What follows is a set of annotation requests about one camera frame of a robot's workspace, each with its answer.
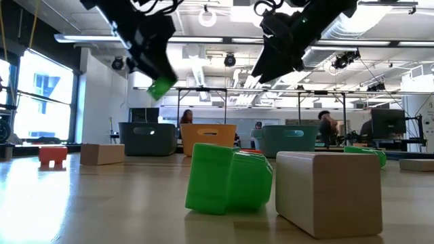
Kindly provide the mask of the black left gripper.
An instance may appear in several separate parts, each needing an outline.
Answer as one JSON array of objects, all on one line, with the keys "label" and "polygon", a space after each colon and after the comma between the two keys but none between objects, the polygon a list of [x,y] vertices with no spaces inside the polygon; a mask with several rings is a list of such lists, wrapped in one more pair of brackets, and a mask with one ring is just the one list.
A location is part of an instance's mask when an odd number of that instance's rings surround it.
[{"label": "black left gripper", "polygon": [[167,58],[167,45],[175,32],[174,21],[166,15],[118,15],[115,28],[126,46],[127,57],[148,77],[177,81]]}]

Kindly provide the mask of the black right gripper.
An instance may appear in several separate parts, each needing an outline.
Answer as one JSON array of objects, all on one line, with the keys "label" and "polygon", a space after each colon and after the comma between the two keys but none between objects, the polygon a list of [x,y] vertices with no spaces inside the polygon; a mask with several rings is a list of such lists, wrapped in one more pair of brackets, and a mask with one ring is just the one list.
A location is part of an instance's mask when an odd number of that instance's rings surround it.
[{"label": "black right gripper", "polygon": [[321,38],[326,27],[323,3],[305,3],[302,11],[293,14],[278,12],[279,5],[262,14],[260,27],[264,47],[252,69],[251,76],[263,84],[294,70],[302,70],[305,49]]}]

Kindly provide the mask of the long ceiling light strip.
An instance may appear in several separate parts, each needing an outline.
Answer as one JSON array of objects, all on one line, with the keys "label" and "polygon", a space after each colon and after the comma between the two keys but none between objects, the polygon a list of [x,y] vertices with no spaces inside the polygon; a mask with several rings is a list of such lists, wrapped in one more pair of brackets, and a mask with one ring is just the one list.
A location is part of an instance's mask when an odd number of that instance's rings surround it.
[{"label": "long ceiling light strip", "polygon": [[400,41],[398,43],[400,47],[415,47],[415,48],[434,48],[434,41]]},{"label": "long ceiling light strip", "polygon": [[319,40],[316,45],[333,46],[388,46],[389,41],[364,41],[364,40]]},{"label": "long ceiling light strip", "polygon": [[116,36],[86,36],[55,34],[54,39],[59,43],[116,43],[121,39]]},{"label": "long ceiling light strip", "polygon": [[222,43],[222,37],[188,37],[175,36],[169,38],[170,43]]}]

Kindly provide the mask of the large window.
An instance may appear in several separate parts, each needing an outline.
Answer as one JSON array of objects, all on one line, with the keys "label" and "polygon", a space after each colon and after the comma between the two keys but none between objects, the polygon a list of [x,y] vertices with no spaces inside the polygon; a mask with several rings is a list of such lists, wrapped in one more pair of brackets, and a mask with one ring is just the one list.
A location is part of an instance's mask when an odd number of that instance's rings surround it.
[{"label": "large window", "polygon": [[25,51],[16,65],[0,59],[0,83],[15,92],[0,93],[0,103],[16,106],[13,134],[23,140],[68,140],[74,81],[72,69],[34,51]]}]

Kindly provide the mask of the teal plastic bin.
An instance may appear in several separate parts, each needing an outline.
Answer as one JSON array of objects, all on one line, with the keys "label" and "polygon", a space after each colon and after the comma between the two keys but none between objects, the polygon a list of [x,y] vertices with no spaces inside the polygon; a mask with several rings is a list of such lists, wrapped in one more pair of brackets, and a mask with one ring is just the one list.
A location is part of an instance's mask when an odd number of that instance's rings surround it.
[{"label": "teal plastic bin", "polygon": [[280,151],[315,150],[318,126],[266,125],[252,131],[256,149],[267,158],[275,158]]}]

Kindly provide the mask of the small wooden block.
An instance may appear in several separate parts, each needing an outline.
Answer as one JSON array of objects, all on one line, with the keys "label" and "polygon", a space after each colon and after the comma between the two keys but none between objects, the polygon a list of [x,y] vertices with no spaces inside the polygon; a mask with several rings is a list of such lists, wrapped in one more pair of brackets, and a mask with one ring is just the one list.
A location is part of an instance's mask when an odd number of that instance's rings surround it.
[{"label": "small wooden block", "polygon": [[434,171],[434,159],[401,159],[399,168],[408,171]]}]

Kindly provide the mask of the black computer monitor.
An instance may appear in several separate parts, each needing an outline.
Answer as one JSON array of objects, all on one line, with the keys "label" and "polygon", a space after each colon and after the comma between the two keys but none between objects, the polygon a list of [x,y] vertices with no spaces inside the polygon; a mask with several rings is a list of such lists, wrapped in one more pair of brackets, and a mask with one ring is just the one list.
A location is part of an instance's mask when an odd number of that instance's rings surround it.
[{"label": "black computer monitor", "polygon": [[132,123],[158,123],[159,108],[131,108],[129,122]]},{"label": "black computer monitor", "polygon": [[406,133],[406,116],[403,110],[374,108],[371,110],[372,137],[390,138]]}]

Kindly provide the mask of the black gantry frame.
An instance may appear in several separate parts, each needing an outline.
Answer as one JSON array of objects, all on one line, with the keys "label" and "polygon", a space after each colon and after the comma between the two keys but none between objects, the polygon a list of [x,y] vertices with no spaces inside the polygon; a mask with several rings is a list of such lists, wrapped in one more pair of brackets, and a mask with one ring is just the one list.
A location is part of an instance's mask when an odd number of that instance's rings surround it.
[{"label": "black gantry frame", "polygon": [[216,92],[220,98],[224,102],[224,124],[226,124],[227,120],[227,99],[228,99],[228,89],[227,88],[221,88],[221,87],[176,87],[175,90],[178,91],[178,97],[177,97],[177,126],[180,125],[180,101],[183,99],[181,96],[181,91],[186,91],[185,95],[187,95],[190,91],[195,92]]},{"label": "black gantry frame", "polygon": [[298,98],[298,124],[301,124],[301,94],[315,95],[315,96],[334,96],[342,104],[342,114],[343,114],[343,132],[344,135],[347,134],[347,106],[346,106],[346,94],[343,91],[328,91],[328,90],[295,90]]}]

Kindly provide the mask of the small orange square brick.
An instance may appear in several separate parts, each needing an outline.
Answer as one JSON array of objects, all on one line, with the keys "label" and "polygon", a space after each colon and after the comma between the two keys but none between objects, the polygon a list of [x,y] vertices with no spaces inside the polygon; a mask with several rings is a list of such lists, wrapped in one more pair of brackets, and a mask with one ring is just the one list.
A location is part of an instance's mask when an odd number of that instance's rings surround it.
[{"label": "small orange square brick", "polygon": [[63,161],[66,160],[68,154],[67,147],[40,147],[39,162],[41,166],[49,166],[50,162],[54,162],[55,167],[62,167]]}]

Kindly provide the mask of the yellow plastic bin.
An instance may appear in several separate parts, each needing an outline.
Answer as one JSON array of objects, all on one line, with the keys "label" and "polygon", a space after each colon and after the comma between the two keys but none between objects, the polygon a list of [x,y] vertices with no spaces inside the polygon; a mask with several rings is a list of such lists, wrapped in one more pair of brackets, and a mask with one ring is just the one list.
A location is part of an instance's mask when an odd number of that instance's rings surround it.
[{"label": "yellow plastic bin", "polygon": [[181,124],[184,154],[191,157],[196,143],[233,147],[237,126],[232,124]]}]

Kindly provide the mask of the dark blue plastic bin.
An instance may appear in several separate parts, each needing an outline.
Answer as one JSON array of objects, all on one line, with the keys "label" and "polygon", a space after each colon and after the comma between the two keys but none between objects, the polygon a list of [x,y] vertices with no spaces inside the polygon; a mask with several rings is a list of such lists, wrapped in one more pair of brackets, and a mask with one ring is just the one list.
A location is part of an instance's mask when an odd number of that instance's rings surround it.
[{"label": "dark blue plastic bin", "polygon": [[176,133],[176,127],[168,123],[119,123],[120,143],[127,156],[169,156],[177,148]]}]

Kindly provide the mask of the large green plastic brick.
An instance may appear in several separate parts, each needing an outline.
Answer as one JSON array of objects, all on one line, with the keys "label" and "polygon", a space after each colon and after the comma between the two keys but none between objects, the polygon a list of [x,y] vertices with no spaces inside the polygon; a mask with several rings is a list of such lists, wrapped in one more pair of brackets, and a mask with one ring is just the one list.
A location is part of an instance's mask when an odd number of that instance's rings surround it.
[{"label": "large green plastic brick", "polygon": [[216,215],[258,211],[270,199],[272,181],[273,168],[264,155],[196,143],[185,207]]}]

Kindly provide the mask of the black aluminium table frame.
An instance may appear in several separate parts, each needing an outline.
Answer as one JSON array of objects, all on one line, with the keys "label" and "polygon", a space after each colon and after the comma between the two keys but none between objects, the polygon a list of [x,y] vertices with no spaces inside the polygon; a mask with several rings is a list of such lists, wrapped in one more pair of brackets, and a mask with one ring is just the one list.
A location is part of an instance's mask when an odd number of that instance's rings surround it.
[{"label": "black aluminium table frame", "polygon": [[[0,158],[35,156],[39,154],[41,147],[67,147],[68,153],[79,153],[81,151],[80,144],[0,144]],[[427,152],[401,152],[394,150],[386,150],[385,155],[388,160],[400,159],[434,159],[434,153]]]}]

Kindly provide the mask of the black wheel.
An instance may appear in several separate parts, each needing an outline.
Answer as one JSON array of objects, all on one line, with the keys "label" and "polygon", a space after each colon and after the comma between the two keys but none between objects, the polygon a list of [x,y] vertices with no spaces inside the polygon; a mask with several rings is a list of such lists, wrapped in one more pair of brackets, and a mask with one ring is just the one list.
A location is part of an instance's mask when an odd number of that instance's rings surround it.
[{"label": "black wheel", "polygon": [[0,144],[6,143],[12,131],[8,122],[0,119]]}]

